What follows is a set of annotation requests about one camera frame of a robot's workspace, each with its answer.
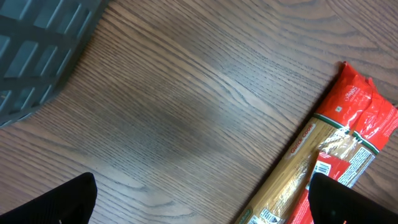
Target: plastic wrapper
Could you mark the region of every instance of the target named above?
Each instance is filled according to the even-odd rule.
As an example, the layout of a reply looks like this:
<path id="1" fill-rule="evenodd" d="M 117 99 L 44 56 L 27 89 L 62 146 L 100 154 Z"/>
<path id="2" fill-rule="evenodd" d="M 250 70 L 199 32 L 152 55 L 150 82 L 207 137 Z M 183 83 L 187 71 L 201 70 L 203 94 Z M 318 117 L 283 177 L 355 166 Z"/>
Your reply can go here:
<path id="1" fill-rule="evenodd" d="M 289 147 L 237 224 L 284 223 L 293 212 L 319 152 L 350 163 L 338 181 L 352 187 L 398 127 L 398 112 L 349 64 Z"/>
<path id="2" fill-rule="evenodd" d="M 319 153 L 315 167 L 312 170 L 311 178 L 314 173 L 319 172 L 327 175 L 333 180 L 338 180 L 347 171 L 349 166 L 349 162 L 321 152 Z M 313 224 L 310 202 L 308 201 L 310 181 L 311 180 L 308 180 L 303 194 L 301 195 L 300 200 L 293 211 L 293 215 L 290 216 L 287 224 Z"/>

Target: gray plastic basket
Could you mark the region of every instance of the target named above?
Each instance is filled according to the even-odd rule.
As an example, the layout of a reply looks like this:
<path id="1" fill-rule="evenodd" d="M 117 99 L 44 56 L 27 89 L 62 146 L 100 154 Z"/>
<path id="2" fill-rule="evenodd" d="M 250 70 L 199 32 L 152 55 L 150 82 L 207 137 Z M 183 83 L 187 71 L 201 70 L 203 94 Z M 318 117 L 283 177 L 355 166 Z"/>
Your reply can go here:
<path id="1" fill-rule="evenodd" d="M 0 128 L 65 85 L 109 0 L 0 0 Z"/>

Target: wooden surface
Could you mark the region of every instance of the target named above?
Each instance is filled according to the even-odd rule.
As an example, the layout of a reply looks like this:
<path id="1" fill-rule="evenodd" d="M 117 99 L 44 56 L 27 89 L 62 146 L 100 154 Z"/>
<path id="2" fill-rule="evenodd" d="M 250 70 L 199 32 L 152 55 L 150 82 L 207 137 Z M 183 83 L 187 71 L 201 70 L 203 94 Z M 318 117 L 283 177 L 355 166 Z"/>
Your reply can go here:
<path id="1" fill-rule="evenodd" d="M 347 60 L 398 103 L 398 3 L 115 0 L 62 94 L 0 130 L 0 213 L 94 173 L 92 223 L 229 223 Z M 398 134 L 355 190 L 398 212 Z"/>

